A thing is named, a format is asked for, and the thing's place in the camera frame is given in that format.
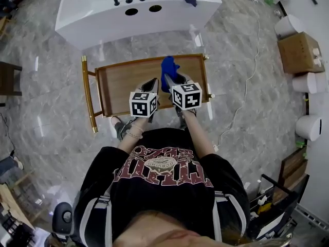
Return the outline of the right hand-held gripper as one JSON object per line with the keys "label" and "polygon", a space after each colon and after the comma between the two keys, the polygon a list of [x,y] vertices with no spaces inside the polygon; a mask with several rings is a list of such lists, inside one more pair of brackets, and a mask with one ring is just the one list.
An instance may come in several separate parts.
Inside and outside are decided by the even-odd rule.
{"label": "right hand-held gripper", "polygon": [[177,73],[176,83],[168,75],[164,75],[163,91],[171,94],[172,103],[181,111],[196,113],[201,107],[203,90],[199,83],[188,75]]}

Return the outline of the blue cloth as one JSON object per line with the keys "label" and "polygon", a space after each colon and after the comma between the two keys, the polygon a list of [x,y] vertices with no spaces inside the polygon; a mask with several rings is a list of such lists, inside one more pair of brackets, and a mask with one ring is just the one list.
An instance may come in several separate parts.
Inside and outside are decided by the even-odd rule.
{"label": "blue cloth", "polygon": [[175,64],[173,56],[167,56],[161,63],[161,90],[165,93],[169,93],[169,85],[166,82],[165,75],[168,75],[174,82],[177,80],[177,70],[179,65]]}

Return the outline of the person's left forearm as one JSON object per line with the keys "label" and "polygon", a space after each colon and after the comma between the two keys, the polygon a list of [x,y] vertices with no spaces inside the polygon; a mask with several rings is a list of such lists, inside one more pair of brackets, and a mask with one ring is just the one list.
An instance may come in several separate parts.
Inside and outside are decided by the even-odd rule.
{"label": "person's left forearm", "polygon": [[138,117],[132,123],[130,133],[132,136],[126,135],[122,141],[120,141],[118,148],[128,154],[132,152],[135,148],[136,144],[140,139],[142,139],[142,135],[145,131],[149,119]]}

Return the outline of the person's right forearm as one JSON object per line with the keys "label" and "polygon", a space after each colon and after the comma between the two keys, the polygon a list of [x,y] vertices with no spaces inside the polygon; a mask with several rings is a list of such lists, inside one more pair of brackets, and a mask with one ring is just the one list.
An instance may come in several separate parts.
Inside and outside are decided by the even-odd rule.
{"label": "person's right forearm", "polygon": [[197,156],[199,158],[202,158],[209,154],[214,154],[215,149],[211,141],[209,141],[206,132],[203,130],[200,123],[198,122],[195,114],[187,110],[183,111],[182,114],[190,132],[190,136]]}

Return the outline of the person's right leg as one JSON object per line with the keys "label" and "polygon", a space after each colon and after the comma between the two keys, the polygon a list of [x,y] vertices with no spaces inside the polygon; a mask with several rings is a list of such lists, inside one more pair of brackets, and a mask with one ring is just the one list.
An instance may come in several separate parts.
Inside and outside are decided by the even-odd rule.
{"label": "person's right leg", "polygon": [[177,115],[178,115],[179,122],[180,122],[179,128],[182,129],[182,130],[186,129],[187,128],[187,123],[185,121],[185,118],[184,118],[184,115],[183,115],[182,111],[179,111],[177,113]]}

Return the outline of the white rectangular bathtub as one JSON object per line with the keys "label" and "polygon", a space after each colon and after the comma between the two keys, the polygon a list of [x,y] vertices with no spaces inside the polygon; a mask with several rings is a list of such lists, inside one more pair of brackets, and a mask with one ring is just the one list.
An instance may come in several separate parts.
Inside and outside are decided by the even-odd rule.
{"label": "white rectangular bathtub", "polygon": [[55,30],[83,50],[148,33],[202,29],[222,0],[61,0]]}

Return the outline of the person's black printed t-shirt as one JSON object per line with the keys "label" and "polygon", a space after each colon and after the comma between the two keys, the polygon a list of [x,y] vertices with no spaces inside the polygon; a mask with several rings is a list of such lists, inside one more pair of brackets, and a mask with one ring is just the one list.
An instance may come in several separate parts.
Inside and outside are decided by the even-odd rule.
{"label": "person's black printed t-shirt", "polygon": [[250,205],[231,164],[211,153],[197,156],[188,130],[143,134],[132,152],[103,147],[93,160],[73,213],[85,247],[108,247],[139,213],[158,211],[202,236],[243,236]]}

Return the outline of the white round bin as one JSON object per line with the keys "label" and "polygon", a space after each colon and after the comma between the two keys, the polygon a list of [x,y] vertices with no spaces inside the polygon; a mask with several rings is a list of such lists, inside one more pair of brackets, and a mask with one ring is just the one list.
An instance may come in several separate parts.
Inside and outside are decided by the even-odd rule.
{"label": "white round bin", "polygon": [[297,33],[306,32],[306,27],[297,17],[288,14],[275,24],[274,30],[279,39],[284,39]]}

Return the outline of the closed cardboard box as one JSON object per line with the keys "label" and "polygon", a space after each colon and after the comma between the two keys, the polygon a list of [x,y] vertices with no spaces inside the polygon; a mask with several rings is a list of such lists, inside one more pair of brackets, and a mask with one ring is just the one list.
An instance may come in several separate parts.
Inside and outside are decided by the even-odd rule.
{"label": "closed cardboard box", "polygon": [[318,42],[305,32],[279,40],[278,48],[287,74],[325,71]]}

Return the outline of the dark wooden side table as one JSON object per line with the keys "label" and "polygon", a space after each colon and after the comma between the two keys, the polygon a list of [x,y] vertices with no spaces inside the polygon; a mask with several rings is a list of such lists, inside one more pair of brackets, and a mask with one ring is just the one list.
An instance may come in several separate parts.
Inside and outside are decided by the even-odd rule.
{"label": "dark wooden side table", "polygon": [[21,66],[0,61],[0,96],[22,96],[14,90],[14,72],[22,71]]}

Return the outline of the wooden slat stand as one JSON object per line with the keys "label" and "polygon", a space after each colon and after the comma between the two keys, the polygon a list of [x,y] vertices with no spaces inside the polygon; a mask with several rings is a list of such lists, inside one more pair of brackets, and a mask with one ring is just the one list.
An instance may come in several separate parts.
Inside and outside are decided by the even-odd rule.
{"label": "wooden slat stand", "polygon": [[278,184],[298,194],[297,203],[300,203],[305,192],[309,175],[306,173],[308,160],[306,147],[297,149],[282,161]]}

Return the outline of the person's chin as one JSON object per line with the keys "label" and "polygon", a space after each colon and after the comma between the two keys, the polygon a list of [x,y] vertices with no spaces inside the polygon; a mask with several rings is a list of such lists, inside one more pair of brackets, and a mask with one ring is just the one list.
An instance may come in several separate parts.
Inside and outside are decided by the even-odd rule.
{"label": "person's chin", "polygon": [[139,213],[113,247],[230,247],[186,229],[176,219],[157,211]]}

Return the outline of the grey round-dial backpack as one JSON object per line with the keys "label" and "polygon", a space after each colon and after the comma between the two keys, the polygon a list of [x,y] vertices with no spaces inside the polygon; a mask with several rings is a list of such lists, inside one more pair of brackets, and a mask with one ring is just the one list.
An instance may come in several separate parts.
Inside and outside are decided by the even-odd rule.
{"label": "grey round-dial backpack", "polygon": [[52,230],[56,234],[68,236],[72,230],[72,206],[67,202],[59,203],[52,216]]}

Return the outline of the light wooden table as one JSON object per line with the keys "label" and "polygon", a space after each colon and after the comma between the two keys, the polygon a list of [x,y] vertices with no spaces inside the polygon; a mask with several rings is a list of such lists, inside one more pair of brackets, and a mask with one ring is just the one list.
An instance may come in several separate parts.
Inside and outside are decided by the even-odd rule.
{"label": "light wooden table", "polygon": [[31,224],[31,222],[21,210],[20,206],[17,204],[6,184],[0,184],[0,204],[3,206],[4,210],[8,211],[16,220],[27,225],[32,230],[35,230],[34,226]]}

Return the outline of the black metal frame vanity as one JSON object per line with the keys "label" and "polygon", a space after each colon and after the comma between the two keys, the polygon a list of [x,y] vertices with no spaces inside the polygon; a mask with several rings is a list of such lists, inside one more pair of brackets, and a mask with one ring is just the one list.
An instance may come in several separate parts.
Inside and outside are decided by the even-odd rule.
{"label": "black metal frame vanity", "polygon": [[291,187],[284,187],[265,174],[260,181],[270,184],[263,192],[250,201],[251,221],[246,236],[251,240],[277,237],[291,220],[293,210],[300,202],[309,179],[303,174]]}

